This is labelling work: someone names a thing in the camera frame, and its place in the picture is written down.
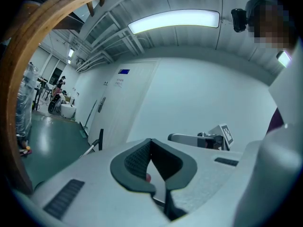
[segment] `green floor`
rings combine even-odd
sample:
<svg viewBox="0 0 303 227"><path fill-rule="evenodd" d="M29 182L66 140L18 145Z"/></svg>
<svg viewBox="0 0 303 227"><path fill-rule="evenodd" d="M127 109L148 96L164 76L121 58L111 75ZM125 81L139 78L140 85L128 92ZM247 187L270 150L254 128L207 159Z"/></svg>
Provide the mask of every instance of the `green floor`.
<svg viewBox="0 0 303 227"><path fill-rule="evenodd" d="M78 123L32 114L29 146L32 154L22 157L33 187L76 161L88 148Z"/></svg>

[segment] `white door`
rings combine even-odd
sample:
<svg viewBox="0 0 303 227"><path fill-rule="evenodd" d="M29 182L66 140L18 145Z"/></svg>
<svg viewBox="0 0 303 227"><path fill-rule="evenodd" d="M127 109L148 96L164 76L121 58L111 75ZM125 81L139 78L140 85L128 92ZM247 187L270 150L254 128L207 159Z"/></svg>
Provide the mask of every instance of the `white door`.
<svg viewBox="0 0 303 227"><path fill-rule="evenodd" d="M103 133L103 149L125 143L156 70L157 61L121 64L99 99L105 97L100 113L96 111L89 132L89 143ZM129 70L128 74L119 74Z"/></svg>

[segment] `wooden arch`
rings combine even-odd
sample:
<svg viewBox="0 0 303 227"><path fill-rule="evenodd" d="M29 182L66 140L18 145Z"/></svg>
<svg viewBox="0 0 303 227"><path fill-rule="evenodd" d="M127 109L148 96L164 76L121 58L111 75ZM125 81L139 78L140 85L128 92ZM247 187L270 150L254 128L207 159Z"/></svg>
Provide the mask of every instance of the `wooden arch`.
<svg viewBox="0 0 303 227"><path fill-rule="evenodd" d="M21 161L16 140L17 93L23 73L39 43L62 19L93 0L47 0L12 37L0 64L0 150L10 184L25 194L32 183Z"/></svg>

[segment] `ceiling light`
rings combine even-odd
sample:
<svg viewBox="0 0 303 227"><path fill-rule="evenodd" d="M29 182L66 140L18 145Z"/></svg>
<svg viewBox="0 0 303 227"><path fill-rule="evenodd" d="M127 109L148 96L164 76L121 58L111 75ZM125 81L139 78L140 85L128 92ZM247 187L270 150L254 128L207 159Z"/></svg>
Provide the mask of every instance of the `ceiling light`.
<svg viewBox="0 0 303 227"><path fill-rule="evenodd" d="M285 52L285 51L280 51L278 53L278 55L276 55L278 61L284 65L285 67L287 67L287 65L289 64L290 62L290 56Z"/></svg>
<svg viewBox="0 0 303 227"><path fill-rule="evenodd" d="M196 25L217 28L219 26L220 14L215 11L207 10L175 10L151 15L141 18L128 25L133 34L146 30L177 26L177 25Z"/></svg>
<svg viewBox="0 0 303 227"><path fill-rule="evenodd" d="M68 56L69 57L72 57L72 54L74 53L74 50L73 49L70 49L70 52L68 53Z"/></svg>

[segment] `wooden frame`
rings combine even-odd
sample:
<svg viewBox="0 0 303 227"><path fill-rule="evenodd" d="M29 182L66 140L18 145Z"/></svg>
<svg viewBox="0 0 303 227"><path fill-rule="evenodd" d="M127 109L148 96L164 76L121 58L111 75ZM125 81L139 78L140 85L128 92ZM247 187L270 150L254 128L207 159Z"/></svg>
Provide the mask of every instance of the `wooden frame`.
<svg viewBox="0 0 303 227"><path fill-rule="evenodd" d="M12 187L31 194L33 187L17 146L15 114L23 73L39 43L62 19L92 0L47 0L12 37L0 64L0 150Z"/></svg>

